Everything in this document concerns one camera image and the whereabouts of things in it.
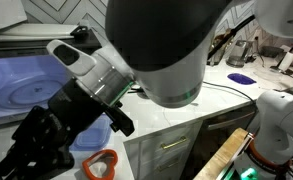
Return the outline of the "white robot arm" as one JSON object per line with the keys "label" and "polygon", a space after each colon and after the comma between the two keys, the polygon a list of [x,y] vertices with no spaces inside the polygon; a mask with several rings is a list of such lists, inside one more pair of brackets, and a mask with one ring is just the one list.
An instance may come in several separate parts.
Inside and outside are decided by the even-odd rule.
{"label": "white robot arm", "polygon": [[109,0],[106,46],[88,55],[59,40],[46,49],[72,74],[48,101],[34,106],[13,134],[0,162],[5,180],[49,180],[71,168],[76,136],[101,114],[131,135],[132,120],[118,104],[139,84],[156,104],[180,108],[200,92],[205,67],[217,51],[216,26],[233,6],[248,0]]}

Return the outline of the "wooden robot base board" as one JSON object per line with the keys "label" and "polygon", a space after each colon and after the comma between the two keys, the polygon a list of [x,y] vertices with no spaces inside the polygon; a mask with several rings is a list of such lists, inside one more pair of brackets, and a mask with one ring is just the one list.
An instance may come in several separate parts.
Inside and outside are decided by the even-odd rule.
{"label": "wooden robot base board", "polygon": [[237,128],[193,180],[221,180],[223,170],[231,163],[247,142],[247,135],[247,131]]}

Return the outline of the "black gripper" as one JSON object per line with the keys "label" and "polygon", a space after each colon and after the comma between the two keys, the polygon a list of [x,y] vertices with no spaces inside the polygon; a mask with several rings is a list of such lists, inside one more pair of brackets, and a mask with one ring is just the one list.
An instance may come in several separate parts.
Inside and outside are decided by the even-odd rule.
{"label": "black gripper", "polygon": [[69,146],[105,109],[69,80],[49,99],[47,108],[34,106],[16,129],[14,144],[0,162],[0,178],[50,180],[73,168]]}

